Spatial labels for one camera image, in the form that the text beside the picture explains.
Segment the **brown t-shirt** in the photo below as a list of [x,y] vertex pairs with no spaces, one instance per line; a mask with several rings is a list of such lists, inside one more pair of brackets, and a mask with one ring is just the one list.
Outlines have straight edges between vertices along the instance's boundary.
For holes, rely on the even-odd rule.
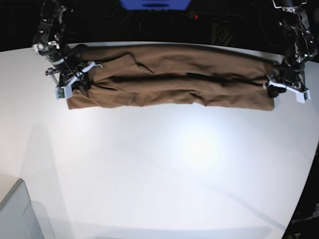
[[90,88],[74,90],[69,109],[200,104],[272,111],[274,100],[264,85],[273,62],[206,46],[150,44],[90,47],[83,61],[98,66],[88,72]]

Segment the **blue plastic box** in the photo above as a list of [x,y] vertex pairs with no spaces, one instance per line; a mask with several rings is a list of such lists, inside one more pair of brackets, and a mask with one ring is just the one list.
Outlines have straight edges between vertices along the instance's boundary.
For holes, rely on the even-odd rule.
[[127,10],[185,10],[191,0],[120,0]]

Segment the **black power strip red light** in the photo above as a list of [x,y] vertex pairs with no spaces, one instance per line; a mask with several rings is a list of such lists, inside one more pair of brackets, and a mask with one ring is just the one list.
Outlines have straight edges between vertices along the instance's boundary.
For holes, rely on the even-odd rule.
[[211,20],[214,22],[231,22],[243,20],[244,17],[238,14],[219,13],[219,12],[188,12],[188,17],[192,20]]

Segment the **translucent grey plastic bin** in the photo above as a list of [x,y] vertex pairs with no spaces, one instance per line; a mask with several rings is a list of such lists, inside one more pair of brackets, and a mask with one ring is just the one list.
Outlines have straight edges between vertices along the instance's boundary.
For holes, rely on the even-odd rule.
[[25,182],[17,180],[0,203],[2,239],[56,238],[45,207],[30,199]]

